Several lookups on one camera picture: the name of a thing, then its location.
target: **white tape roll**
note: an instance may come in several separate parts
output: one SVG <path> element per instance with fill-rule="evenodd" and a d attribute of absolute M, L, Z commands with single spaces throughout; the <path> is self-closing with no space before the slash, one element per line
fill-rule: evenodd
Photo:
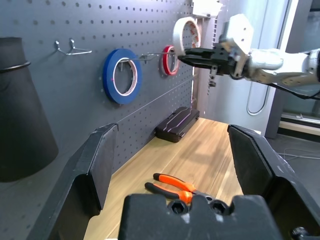
<path fill-rule="evenodd" d="M 173 46 L 174 52 L 177 56 L 184 56 L 186 55 L 184 44 L 183 44 L 183 33 L 185 26 L 189 26 L 190 32 L 192 35 L 192 47 L 198 48 L 200 47 L 201 43 L 201 36 L 199 27 L 193 17 L 183 17 L 176 21 L 174 28 L 173 28 Z"/>

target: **wooden surface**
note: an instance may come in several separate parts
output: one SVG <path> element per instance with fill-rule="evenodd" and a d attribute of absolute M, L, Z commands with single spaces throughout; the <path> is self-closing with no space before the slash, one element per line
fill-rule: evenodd
<path fill-rule="evenodd" d="M 154 182 L 154 173 L 193 183 L 199 191 L 227 204 L 233 196 L 241 195 L 227 127 L 225 123 L 200 118 L 178 143 L 152 139 L 112 175 L 104 209 L 91 218 L 84 240 L 117 238 L 125 197 L 147 193 L 145 182 Z"/>

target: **metal hook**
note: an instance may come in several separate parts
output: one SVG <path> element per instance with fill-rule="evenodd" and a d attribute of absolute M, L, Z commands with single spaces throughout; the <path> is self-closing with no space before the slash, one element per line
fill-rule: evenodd
<path fill-rule="evenodd" d="M 76 48 L 75 41 L 72 38 L 70 38 L 69 41 L 70 41 L 70 46 L 71 46 L 71 49 L 70 49 L 69 52 L 62 51 L 60 46 L 59 46 L 59 41 L 57 41 L 57 40 L 54 42 L 56 50 L 58 52 L 60 52 L 60 53 L 63 53 L 64 55 L 80 55 L 80 54 L 90 54 L 90 53 L 92 53 L 92 50 Z"/>

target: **pliers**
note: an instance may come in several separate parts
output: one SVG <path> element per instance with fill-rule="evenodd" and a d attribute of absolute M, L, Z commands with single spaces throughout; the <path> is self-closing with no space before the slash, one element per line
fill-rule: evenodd
<path fill-rule="evenodd" d="M 192 197 L 194 195 L 201 195 L 205 197 L 208 204 L 212 203 L 215 200 L 213 196 L 198 191 L 193 184 L 184 182 L 174 176 L 155 173 L 153 174 L 153 179 L 182 189 L 181 191 L 172 191 L 155 183 L 146 182 L 144 184 L 144 187 L 151 193 L 164 195 L 167 199 L 180 199 L 188 204 L 192 201 Z"/>

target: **gray pegboard wall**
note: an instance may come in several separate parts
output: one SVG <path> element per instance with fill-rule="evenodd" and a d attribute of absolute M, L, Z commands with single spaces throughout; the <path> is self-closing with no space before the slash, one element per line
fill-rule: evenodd
<path fill-rule="evenodd" d="M 66 162 L 96 128 L 119 123 L 115 172 L 154 137 L 157 124 L 191 105 L 192 68 L 185 64 L 176 76 L 166 76 L 159 58 L 142 61 L 139 95 L 127 105 L 108 99 L 102 83 L 102 67 L 112 50 L 128 48 L 138 56 L 162 52 L 172 43 L 175 22 L 191 12 L 188 0 L 1 0 L 0 37 L 22 38 L 59 154 L 30 177 L 0 183 L 0 239 L 27 237 Z M 56 52 L 55 40 L 68 51 L 69 38 L 92 53 Z M 191 46 L 188 31 L 184 43 Z M 128 82 L 119 84 L 124 89 Z"/>

